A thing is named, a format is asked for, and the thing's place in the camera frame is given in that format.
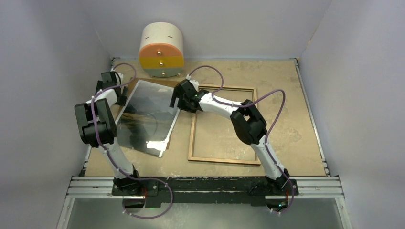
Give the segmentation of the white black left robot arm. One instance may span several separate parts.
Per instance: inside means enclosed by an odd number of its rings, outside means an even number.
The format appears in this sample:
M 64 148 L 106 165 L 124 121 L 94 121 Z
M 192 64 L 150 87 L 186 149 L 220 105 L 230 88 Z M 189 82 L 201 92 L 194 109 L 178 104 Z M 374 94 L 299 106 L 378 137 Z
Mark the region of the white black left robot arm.
M 111 106 L 126 104 L 128 87 L 122 83 L 123 75 L 114 70 L 101 73 L 101 77 L 96 94 L 74 107 L 79 135 L 84 144 L 98 149 L 108 159 L 116 188 L 137 195 L 142 190 L 142 182 L 118 144 L 117 124 L 111 112 Z

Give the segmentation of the round pastel drawer cabinet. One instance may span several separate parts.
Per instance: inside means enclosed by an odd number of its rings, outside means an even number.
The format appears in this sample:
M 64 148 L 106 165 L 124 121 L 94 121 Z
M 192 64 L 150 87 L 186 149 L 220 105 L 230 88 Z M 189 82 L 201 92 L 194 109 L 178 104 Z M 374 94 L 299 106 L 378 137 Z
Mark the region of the round pastel drawer cabinet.
M 167 22 L 147 25 L 142 32 L 138 60 L 141 68 L 154 77 L 173 77 L 184 68 L 183 35 Z

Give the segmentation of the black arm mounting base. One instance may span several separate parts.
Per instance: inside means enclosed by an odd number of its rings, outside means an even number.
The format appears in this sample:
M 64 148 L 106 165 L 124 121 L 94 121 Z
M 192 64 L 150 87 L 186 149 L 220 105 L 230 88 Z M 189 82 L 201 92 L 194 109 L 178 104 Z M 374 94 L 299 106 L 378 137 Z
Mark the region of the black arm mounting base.
M 113 179 L 113 196 L 141 197 L 146 207 L 162 203 L 249 204 L 284 208 L 287 198 L 299 194 L 297 181 L 281 177 L 141 177 Z

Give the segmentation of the aluminium rail frame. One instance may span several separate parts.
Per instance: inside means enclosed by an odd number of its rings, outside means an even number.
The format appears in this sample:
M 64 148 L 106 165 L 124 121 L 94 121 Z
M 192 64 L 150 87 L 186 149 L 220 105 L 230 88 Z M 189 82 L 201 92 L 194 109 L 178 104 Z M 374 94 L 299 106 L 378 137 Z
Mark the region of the aluminium rail frame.
M 259 94 L 282 88 L 287 95 L 272 145 L 298 182 L 298 193 L 285 214 L 248 204 L 175 203 L 156 219 L 137 219 L 122 212 L 120 197 L 111 195 L 112 177 L 100 154 L 88 152 L 88 174 L 73 177 L 57 227 L 60 229 L 349 229 L 339 177 L 332 177 L 307 99 L 298 59 L 282 60 L 187 60 L 185 71 L 199 66 L 193 76 L 203 84 L 228 86 L 252 77 Z

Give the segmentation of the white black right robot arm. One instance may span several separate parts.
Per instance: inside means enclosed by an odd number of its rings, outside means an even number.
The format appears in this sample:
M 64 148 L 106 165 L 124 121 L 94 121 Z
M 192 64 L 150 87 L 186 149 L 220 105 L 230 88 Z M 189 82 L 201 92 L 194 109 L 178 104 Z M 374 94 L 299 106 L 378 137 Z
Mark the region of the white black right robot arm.
M 287 170 L 270 145 L 270 131 L 255 102 L 227 100 L 216 96 L 214 92 L 197 90 L 193 81 L 186 79 L 174 87 L 170 107 L 191 113 L 211 112 L 229 119 L 239 140 L 250 146 L 261 162 L 269 190 L 280 194 L 287 188 L 287 184 L 293 185 Z

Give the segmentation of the wooden picture frame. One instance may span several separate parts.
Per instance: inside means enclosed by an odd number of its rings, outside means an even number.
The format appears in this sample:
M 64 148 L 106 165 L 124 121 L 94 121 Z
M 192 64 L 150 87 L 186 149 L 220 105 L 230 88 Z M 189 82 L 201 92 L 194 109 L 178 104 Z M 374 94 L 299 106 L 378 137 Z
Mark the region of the wooden picture frame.
M 211 112 L 191 116 L 188 160 L 259 166 L 253 149 L 236 136 L 230 120 Z

